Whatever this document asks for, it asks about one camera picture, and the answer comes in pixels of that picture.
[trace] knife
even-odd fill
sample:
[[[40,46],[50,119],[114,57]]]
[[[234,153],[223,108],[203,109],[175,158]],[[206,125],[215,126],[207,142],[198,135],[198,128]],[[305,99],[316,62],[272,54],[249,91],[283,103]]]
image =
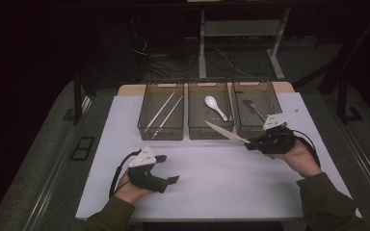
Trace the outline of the knife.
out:
[[[218,126],[218,125],[215,125],[213,123],[210,123],[208,121],[205,120],[205,122],[209,125],[209,127],[211,127],[213,130],[219,132],[220,134],[224,135],[226,138],[228,139],[231,139],[231,140],[238,140],[238,141],[242,141],[244,143],[251,143],[250,141],[246,140],[246,139],[243,139],[241,137],[239,137],[238,135],[236,134],[233,134],[229,131],[227,131],[226,129]]]

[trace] floor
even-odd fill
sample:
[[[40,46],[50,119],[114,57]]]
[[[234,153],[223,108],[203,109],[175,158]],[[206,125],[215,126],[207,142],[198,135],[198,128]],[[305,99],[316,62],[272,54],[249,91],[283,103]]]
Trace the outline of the floor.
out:
[[[149,54],[153,58],[144,70],[145,77],[198,77],[198,43],[194,38],[189,38],[188,42],[188,55],[184,60],[173,60],[163,53]],[[281,42],[277,58],[284,81],[295,83],[328,63],[341,46],[339,43],[322,44],[316,48],[315,42],[314,38]],[[268,38],[210,39],[206,44],[208,77],[249,74],[277,81],[265,52],[272,45]],[[317,90],[322,79],[323,75],[296,91],[302,95],[337,169],[370,226],[370,179],[356,158],[357,153],[364,152],[370,162],[370,109],[357,90],[350,88],[348,106],[355,107],[362,120],[343,125],[335,112],[336,90],[330,95],[322,95]],[[82,175],[87,176],[90,170],[117,91],[113,88],[98,90],[96,97],[86,101],[83,117],[74,125],[70,120],[72,83],[65,86],[0,206],[0,230],[83,228],[84,221],[74,217],[86,183]],[[71,161],[68,157],[81,137],[94,137],[88,160]],[[305,230],[302,220],[282,221],[281,225],[285,231]]]

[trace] green sleeve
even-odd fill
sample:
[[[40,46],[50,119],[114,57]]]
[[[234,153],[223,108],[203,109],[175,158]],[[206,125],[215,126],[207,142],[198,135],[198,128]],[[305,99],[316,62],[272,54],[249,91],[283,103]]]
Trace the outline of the green sleeve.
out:
[[[356,216],[355,202],[339,192],[326,173],[297,182],[303,203],[304,219],[311,230],[368,230]]]
[[[134,205],[112,196],[103,210],[87,219],[85,230],[129,231],[134,209]]]

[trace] white plastic spoon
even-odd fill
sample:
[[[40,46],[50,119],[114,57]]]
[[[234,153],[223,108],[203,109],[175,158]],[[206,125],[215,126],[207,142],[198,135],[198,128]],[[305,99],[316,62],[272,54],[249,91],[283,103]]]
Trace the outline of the white plastic spoon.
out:
[[[226,115],[221,111],[221,109],[219,109],[218,104],[216,103],[216,100],[215,100],[214,97],[212,97],[210,95],[206,96],[205,97],[205,103],[206,103],[207,106],[209,106],[209,108],[218,112],[219,115],[221,115],[221,117],[224,121],[227,121]]]

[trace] white table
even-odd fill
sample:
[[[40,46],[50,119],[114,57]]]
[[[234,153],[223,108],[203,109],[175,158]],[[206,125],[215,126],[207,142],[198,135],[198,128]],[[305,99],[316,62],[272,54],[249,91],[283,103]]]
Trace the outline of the white table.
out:
[[[341,192],[350,196],[301,96],[288,92],[291,91],[288,86],[275,85],[282,110],[301,111],[287,122],[288,127],[306,133],[313,140],[323,171]],[[165,163],[154,167],[152,174],[161,178],[180,175],[180,178],[164,193],[156,192],[138,201],[132,222],[303,217],[296,184],[302,178],[298,173],[281,160],[269,159],[258,151],[248,151],[239,141],[189,140],[186,113],[183,141],[142,141],[137,122],[143,94],[144,86],[127,86],[115,97],[77,218],[86,219],[103,208],[117,166],[129,153],[146,145],[151,146],[155,155],[168,157]]]

